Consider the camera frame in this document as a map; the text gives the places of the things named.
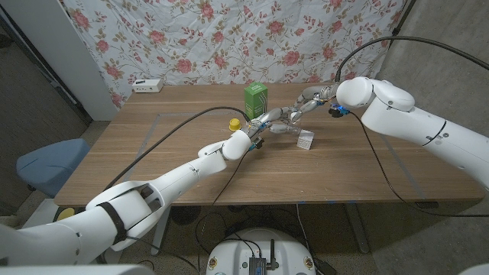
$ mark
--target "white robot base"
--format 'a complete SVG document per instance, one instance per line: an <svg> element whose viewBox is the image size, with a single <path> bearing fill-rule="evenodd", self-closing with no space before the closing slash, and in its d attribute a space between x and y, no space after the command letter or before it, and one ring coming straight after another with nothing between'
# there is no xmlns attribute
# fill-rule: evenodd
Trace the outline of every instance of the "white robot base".
<svg viewBox="0 0 489 275"><path fill-rule="evenodd" d="M281 231L249 228L226 240L212 250L206 266L207 275L316 274L313 257L307 248ZM253 258L246 241L253 241L260 247L261 257L257 245L248 242Z"/></svg>

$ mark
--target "yellow bottle cap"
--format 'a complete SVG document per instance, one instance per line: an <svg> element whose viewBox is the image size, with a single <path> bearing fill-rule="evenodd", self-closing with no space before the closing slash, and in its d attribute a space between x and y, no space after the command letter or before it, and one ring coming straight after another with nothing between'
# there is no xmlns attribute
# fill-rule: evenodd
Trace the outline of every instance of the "yellow bottle cap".
<svg viewBox="0 0 489 275"><path fill-rule="evenodd" d="M239 129L241 129L241 123L239 122L239 119L233 118L229 122L229 130L231 130L231 131L237 131Z"/></svg>

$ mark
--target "power outlet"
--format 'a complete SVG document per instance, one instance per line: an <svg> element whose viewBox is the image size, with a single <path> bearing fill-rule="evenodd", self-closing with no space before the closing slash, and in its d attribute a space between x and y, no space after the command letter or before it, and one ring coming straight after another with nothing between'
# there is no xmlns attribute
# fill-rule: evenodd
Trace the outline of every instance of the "power outlet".
<svg viewBox="0 0 489 275"><path fill-rule="evenodd" d="M162 79L136 79L132 84L135 92L159 92L163 88Z"/></svg>

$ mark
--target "green box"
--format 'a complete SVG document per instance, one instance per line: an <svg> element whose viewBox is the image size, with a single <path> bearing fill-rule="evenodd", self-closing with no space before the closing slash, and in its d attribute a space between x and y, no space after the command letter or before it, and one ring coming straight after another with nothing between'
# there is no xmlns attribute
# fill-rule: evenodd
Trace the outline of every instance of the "green box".
<svg viewBox="0 0 489 275"><path fill-rule="evenodd" d="M268 88L260 82L253 82L244 88L244 112L250 118L257 118L267 111Z"/></svg>

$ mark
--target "yellow object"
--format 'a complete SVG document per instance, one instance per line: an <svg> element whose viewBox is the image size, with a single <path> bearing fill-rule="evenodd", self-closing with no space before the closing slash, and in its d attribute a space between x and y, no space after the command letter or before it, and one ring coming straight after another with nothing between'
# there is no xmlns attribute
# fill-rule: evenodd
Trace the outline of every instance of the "yellow object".
<svg viewBox="0 0 489 275"><path fill-rule="evenodd" d="M241 122L239 122L239 119L233 118L229 122L229 130L231 130L231 131L237 131L239 129L241 129Z"/></svg>
<svg viewBox="0 0 489 275"><path fill-rule="evenodd" d="M61 211L61 213L58 215L57 221L61 221L64 218L69 218L72 215L75 215L75 209L72 208L67 208Z"/></svg>

